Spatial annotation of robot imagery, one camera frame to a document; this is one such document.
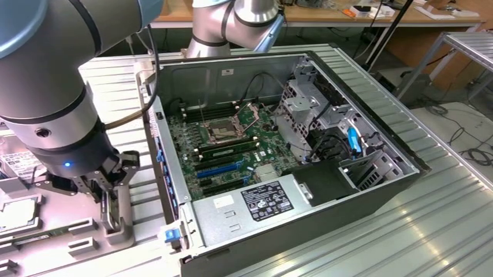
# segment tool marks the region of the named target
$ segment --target metal rail surface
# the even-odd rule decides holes
[[[274,47],[271,52],[313,50],[377,115],[432,167],[432,173],[369,216],[231,276],[489,276],[493,271],[493,194],[490,183],[446,149],[390,93],[345,53],[326,44]],[[233,54],[247,54],[234,50]],[[180,58],[163,54],[162,59]],[[139,108],[134,62],[148,56],[96,58],[82,68],[102,119],[110,122]],[[74,276],[136,276],[164,269],[156,240],[164,224],[140,121],[116,128],[120,150],[143,154],[131,181],[138,245],[54,272]]]

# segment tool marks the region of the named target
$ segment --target power supply label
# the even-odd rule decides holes
[[[241,194],[255,221],[262,221],[294,209],[278,181],[247,189]]]

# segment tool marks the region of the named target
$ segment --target screw hole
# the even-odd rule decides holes
[[[35,134],[39,137],[48,137],[52,134],[52,132],[48,129],[39,128],[36,129]]]

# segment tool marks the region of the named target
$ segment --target wooden table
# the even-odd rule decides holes
[[[152,23],[154,28],[191,28],[193,27],[193,0],[167,0],[167,10]],[[389,31],[390,24],[398,14],[376,20],[374,27],[385,27],[380,40]],[[369,27],[370,18],[352,18],[338,10],[310,9],[298,6],[286,7],[289,27]],[[453,20],[433,20],[414,9],[414,5],[404,16],[400,27],[466,27],[474,32],[485,22],[482,17],[458,17]]]

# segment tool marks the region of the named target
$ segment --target blue latch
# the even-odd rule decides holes
[[[353,127],[348,128],[348,139],[349,139],[349,145],[352,146],[352,149],[356,150],[357,153],[361,153],[358,133]]]
[[[159,163],[164,163],[164,155],[163,155],[163,150],[162,149],[159,149],[158,156],[155,157],[155,159]]]
[[[164,242],[172,242],[180,239],[179,229],[171,229],[164,232],[166,240]]]

